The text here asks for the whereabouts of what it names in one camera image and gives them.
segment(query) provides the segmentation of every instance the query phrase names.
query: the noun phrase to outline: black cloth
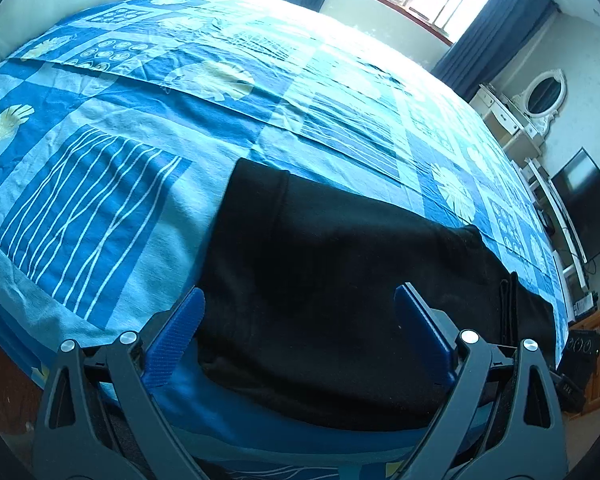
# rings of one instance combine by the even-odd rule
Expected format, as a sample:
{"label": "black cloth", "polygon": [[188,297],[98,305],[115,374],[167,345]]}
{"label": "black cloth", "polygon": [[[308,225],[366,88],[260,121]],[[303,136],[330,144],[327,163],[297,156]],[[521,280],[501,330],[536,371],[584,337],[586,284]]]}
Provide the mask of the black cloth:
{"label": "black cloth", "polygon": [[[216,383],[311,424],[421,428],[445,393],[399,331],[395,289],[413,283],[459,329],[500,343],[511,332],[503,280],[512,282],[474,226],[449,229],[241,159],[198,283],[198,361]],[[552,306],[514,286],[517,332],[553,364]]]}

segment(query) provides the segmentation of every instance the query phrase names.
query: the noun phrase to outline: metal screw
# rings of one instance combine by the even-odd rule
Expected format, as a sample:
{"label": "metal screw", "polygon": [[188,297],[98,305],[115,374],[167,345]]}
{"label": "metal screw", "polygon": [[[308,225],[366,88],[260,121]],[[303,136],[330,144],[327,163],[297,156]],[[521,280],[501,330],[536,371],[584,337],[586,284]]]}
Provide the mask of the metal screw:
{"label": "metal screw", "polygon": [[131,343],[135,343],[136,339],[138,339],[138,334],[135,332],[125,332],[120,336],[120,342],[123,345],[130,345]]}
{"label": "metal screw", "polygon": [[527,350],[530,352],[535,352],[538,350],[538,343],[536,343],[533,339],[525,339],[522,344],[525,346]]}
{"label": "metal screw", "polygon": [[60,349],[63,352],[70,352],[75,348],[75,341],[73,339],[67,339],[60,345]]}
{"label": "metal screw", "polygon": [[460,337],[462,338],[462,341],[469,345],[477,343],[478,339],[480,339],[480,336],[478,336],[473,330],[463,330],[460,334]]}

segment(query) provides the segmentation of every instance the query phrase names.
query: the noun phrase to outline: white mirror frame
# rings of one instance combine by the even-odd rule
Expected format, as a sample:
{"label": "white mirror frame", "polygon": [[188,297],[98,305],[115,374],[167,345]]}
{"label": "white mirror frame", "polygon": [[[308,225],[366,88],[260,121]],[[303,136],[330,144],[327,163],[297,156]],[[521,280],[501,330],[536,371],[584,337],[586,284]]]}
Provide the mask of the white mirror frame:
{"label": "white mirror frame", "polygon": [[[536,86],[541,81],[552,77],[558,83],[560,83],[560,95],[555,100],[553,106],[549,109],[545,110],[541,114],[533,114],[529,111],[528,104],[529,98],[531,97],[532,92],[536,89]],[[564,76],[564,72],[561,69],[556,70],[548,70],[547,72],[542,72],[538,77],[536,77],[531,84],[526,87],[525,91],[521,94],[518,94],[513,97],[513,103],[527,116],[529,117],[529,121],[536,127],[536,130],[540,132],[540,134],[544,137],[546,133],[549,131],[549,125],[551,121],[554,120],[556,115],[558,114],[558,110],[562,103],[564,102],[564,98],[567,95],[567,79]]]}

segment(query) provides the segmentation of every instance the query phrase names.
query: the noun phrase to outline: drawer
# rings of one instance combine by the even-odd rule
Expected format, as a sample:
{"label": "drawer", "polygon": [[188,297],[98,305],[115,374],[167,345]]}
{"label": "drawer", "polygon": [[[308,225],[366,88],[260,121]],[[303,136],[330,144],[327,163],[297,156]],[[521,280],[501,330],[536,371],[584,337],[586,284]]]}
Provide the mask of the drawer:
{"label": "drawer", "polygon": [[489,107],[494,103],[493,97],[491,97],[484,88],[478,88],[478,97]]}
{"label": "drawer", "polygon": [[480,99],[477,94],[471,99],[469,104],[471,105],[471,108],[478,112],[478,115],[482,117],[482,120],[491,113],[491,108],[489,108],[487,103]]}
{"label": "drawer", "polygon": [[495,115],[498,122],[511,135],[515,135],[520,129],[516,121],[511,117],[509,111],[502,108],[499,104],[496,103],[491,107],[491,113]]}

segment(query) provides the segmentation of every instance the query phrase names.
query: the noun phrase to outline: black tv screen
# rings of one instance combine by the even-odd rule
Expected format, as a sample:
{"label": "black tv screen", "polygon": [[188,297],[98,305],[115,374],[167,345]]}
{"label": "black tv screen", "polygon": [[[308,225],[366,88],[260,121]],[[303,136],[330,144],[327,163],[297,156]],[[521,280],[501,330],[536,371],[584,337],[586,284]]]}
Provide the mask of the black tv screen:
{"label": "black tv screen", "polygon": [[571,217],[586,259],[592,260],[600,254],[600,170],[582,149],[552,182]]}

